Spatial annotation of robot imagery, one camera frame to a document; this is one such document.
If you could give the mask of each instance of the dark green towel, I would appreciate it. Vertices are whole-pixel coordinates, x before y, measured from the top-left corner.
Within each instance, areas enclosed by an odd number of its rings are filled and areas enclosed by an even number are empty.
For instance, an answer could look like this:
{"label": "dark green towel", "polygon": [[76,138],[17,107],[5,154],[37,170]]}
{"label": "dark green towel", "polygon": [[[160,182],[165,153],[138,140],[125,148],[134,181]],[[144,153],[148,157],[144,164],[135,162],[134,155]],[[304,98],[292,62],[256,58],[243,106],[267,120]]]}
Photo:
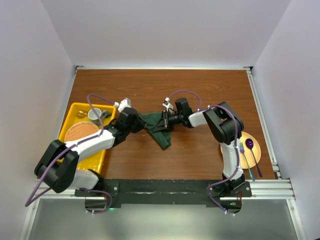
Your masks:
{"label": "dark green towel", "polygon": [[146,122],[145,129],[159,144],[159,146],[165,150],[171,146],[171,133],[169,131],[152,132],[152,129],[159,123],[161,116],[162,112],[140,114],[142,120]]}

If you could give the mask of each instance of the round plate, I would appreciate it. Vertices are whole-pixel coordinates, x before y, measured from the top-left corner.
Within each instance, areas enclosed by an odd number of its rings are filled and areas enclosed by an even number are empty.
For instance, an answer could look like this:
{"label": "round plate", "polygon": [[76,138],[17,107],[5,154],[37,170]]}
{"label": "round plate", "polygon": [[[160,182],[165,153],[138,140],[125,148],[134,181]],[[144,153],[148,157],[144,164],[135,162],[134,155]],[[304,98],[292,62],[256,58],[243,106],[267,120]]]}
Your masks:
{"label": "round plate", "polygon": [[72,125],[64,135],[64,142],[75,141],[99,131],[99,127],[91,121],[80,121]]}
{"label": "round plate", "polygon": [[[252,139],[253,140],[253,154],[255,156],[256,162],[258,163],[260,161],[261,158],[261,149],[260,149],[260,145],[257,142],[257,140],[251,136],[249,133],[246,132],[242,132],[242,137],[240,138],[240,141],[243,143],[243,147],[244,147],[244,154],[246,156],[246,160],[248,161],[249,167],[252,168],[256,165],[255,163],[255,159],[254,156],[252,155],[252,151],[247,148],[246,146],[246,140],[247,139]],[[245,157],[242,153],[240,153],[240,161],[241,161],[241,167],[243,169],[248,169],[248,165],[246,163]]]}

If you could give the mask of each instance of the yellow tray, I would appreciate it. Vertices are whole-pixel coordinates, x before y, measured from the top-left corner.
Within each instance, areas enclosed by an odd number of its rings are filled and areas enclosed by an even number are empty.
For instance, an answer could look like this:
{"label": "yellow tray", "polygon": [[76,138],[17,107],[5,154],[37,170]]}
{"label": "yellow tray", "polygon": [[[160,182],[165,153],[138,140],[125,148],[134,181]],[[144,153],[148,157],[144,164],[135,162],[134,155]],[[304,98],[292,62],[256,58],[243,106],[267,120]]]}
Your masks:
{"label": "yellow tray", "polygon": [[[92,104],[94,108],[99,108],[101,111],[107,110],[108,113],[111,113],[111,116],[108,118],[105,118],[103,120],[103,125],[108,125],[112,119],[115,118],[116,115],[116,108],[114,106],[108,106],[108,105],[98,105],[98,104]],[[79,122],[83,121],[89,121],[90,119],[85,116],[83,118],[77,117],[77,112],[79,111],[86,111],[88,112],[90,110],[90,105],[88,103],[80,103],[80,102],[74,102],[68,112],[68,115],[66,116],[66,119],[64,121],[62,130],[59,134],[59,140],[61,142],[64,142],[65,139],[65,134],[68,131],[68,129]],[[87,169],[92,169],[96,171],[98,174],[101,172],[102,164],[104,162],[106,150],[99,151],[86,159],[83,159],[77,166],[77,169],[80,170],[87,170]]]}

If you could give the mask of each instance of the purple spoon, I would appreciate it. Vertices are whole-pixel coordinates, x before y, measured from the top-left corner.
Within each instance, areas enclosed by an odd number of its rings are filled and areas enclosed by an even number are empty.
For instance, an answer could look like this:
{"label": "purple spoon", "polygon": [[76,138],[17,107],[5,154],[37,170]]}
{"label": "purple spoon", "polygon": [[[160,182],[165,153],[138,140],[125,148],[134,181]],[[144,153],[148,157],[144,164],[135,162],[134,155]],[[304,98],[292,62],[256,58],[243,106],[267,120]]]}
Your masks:
{"label": "purple spoon", "polygon": [[254,141],[252,141],[251,138],[248,138],[247,140],[245,140],[245,145],[246,145],[246,147],[247,147],[248,149],[251,150],[252,155],[253,155],[253,158],[254,158],[254,161],[255,161],[256,169],[258,169],[259,176],[262,178],[262,173],[261,173],[260,168],[259,168],[259,166],[258,166],[258,163],[257,163],[256,157],[255,157],[254,151],[252,151],[252,149],[254,148]]}

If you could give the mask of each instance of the black mounting plate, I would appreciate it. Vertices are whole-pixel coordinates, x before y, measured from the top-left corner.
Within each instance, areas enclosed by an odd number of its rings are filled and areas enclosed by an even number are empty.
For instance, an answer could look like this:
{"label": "black mounting plate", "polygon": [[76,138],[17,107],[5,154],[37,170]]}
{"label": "black mounting plate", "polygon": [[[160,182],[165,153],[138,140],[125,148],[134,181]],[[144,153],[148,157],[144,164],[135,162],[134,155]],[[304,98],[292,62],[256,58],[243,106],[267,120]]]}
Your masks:
{"label": "black mounting plate", "polygon": [[[122,204],[166,204],[166,205],[206,205],[208,208],[217,205],[208,197],[207,186],[221,180],[162,180],[162,179],[105,179],[104,186],[112,196],[112,208],[121,208]],[[221,200],[220,197],[251,197],[249,182],[231,192],[223,193],[223,184],[210,190],[214,197],[224,208],[230,210],[241,209],[241,201]],[[89,193],[76,190],[76,197],[102,196],[102,194]],[[103,208],[104,200],[87,200],[85,205]]]}

